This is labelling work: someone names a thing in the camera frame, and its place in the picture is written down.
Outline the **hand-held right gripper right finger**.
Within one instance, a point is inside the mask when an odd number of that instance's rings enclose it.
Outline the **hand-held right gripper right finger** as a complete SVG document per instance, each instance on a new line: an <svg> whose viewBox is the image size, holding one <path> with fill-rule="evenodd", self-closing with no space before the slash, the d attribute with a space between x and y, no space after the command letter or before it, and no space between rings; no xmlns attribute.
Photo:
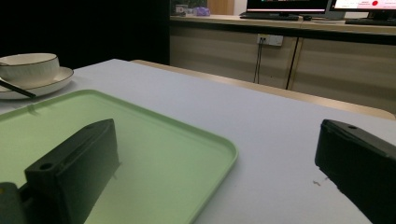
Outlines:
<svg viewBox="0 0 396 224"><path fill-rule="evenodd" d="M396 224L396 146L357 126L325 119L315 165L373 224Z"/></svg>

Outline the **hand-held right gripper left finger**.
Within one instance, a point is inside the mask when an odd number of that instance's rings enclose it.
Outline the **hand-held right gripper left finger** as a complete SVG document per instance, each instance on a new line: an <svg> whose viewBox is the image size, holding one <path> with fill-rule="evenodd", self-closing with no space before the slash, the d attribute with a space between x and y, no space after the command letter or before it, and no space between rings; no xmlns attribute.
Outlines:
<svg viewBox="0 0 396 224"><path fill-rule="evenodd" d="M29 219L84 224L119 166L114 120L81 128L25 169Z"/></svg>

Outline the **light green plastic tray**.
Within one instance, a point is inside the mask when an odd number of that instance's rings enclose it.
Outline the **light green plastic tray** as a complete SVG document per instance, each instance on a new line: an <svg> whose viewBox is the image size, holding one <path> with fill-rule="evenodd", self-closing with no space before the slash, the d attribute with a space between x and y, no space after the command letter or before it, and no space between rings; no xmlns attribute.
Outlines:
<svg viewBox="0 0 396 224"><path fill-rule="evenodd" d="M67 93L0 115L0 181L82 127L113 119L120 167L84 224L191 224L238 157L229 140L99 91Z"/></svg>

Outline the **white plate with dark rim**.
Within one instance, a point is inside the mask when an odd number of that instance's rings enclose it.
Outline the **white plate with dark rim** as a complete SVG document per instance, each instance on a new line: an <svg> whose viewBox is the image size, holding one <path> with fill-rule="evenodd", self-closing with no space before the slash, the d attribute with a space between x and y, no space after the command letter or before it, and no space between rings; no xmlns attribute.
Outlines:
<svg viewBox="0 0 396 224"><path fill-rule="evenodd" d="M74 75L74 70L67 67L60 67L58 74L53 80L41 85L31 87L21 87L33 93L35 96L43 96L64 88L70 83ZM0 86L0 100L20 100L27 99L27 96Z"/></svg>

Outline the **black chopstick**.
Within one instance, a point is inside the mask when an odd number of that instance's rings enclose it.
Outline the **black chopstick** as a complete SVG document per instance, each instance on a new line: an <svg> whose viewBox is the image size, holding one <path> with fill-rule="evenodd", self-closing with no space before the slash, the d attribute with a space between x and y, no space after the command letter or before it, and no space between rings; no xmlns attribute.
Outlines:
<svg viewBox="0 0 396 224"><path fill-rule="evenodd" d="M13 85L11 83L8 83L8 82L4 81L1 78L0 78L0 86L2 86L4 88L7 88L7 89L9 89L11 91L15 91L17 93L20 93L20 94L22 94L24 96L27 96L29 98L36 98L36 95L34 93L31 93L31 92L26 91L26 90L24 90L24 89L22 89L22 88L20 88L18 86L15 86L15 85Z"/></svg>

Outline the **white bowl with dark rim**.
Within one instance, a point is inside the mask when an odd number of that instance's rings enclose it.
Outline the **white bowl with dark rim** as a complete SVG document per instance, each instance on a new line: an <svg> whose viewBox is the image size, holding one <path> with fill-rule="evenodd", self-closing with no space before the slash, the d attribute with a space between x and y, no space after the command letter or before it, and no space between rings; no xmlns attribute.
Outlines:
<svg viewBox="0 0 396 224"><path fill-rule="evenodd" d="M53 53L23 53L0 58L0 78L15 85L40 85L52 80L60 70Z"/></svg>

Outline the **long wooden counter desk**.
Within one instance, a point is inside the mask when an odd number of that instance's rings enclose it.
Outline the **long wooden counter desk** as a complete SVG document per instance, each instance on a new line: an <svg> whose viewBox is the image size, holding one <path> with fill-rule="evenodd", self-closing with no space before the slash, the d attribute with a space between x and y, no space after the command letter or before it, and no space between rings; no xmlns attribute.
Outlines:
<svg viewBox="0 0 396 224"><path fill-rule="evenodd" d="M170 21L175 67L297 91L396 114L396 36L390 45L323 40L298 32L298 22L239 18ZM282 35L281 47L259 45L257 35Z"/></svg>

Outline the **black keyboard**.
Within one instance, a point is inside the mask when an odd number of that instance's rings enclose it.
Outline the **black keyboard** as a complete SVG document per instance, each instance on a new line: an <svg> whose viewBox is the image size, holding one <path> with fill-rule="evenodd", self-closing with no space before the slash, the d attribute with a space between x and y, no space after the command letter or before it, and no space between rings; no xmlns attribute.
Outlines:
<svg viewBox="0 0 396 224"><path fill-rule="evenodd" d="M396 20L346 19L345 24L396 26Z"/></svg>
<svg viewBox="0 0 396 224"><path fill-rule="evenodd" d="M251 20L273 20L273 21L297 21L299 20L298 15L282 14L282 13L255 13L255 12L244 12L239 15L240 19L251 19Z"/></svg>

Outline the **computer monitor with white screen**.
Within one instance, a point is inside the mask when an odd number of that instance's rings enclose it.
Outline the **computer monitor with white screen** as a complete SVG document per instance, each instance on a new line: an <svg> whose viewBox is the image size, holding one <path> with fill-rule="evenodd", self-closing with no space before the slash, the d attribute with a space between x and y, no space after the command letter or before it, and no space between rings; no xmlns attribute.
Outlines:
<svg viewBox="0 0 396 224"><path fill-rule="evenodd" d="M396 0L332 0L331 10L367 12L370 19L396 19Z"/></svg>

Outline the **black computer monitor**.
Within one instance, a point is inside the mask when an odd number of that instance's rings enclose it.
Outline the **black computer monitor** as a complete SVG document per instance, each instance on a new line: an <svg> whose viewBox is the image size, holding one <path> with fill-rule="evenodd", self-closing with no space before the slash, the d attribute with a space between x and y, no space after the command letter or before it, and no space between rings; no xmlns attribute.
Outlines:
<svg viewBox="0 0 396 224"><path fill-rule="evenodd" d="M247 0L245 12L291 15L324 14L329 0Z"/></svg>

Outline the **white wall power socket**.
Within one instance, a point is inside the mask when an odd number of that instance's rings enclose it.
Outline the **white wall power socket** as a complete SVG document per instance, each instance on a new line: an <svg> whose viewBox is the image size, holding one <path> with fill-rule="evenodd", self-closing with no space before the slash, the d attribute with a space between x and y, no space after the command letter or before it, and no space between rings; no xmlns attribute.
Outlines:
<svg viewBox="0 0 396 224"><path fill-rule="evenodd" d="M257 43L259 45L281 47L282 43L283 43L283 36L282 35L258 34L257 35Z"/></svg>

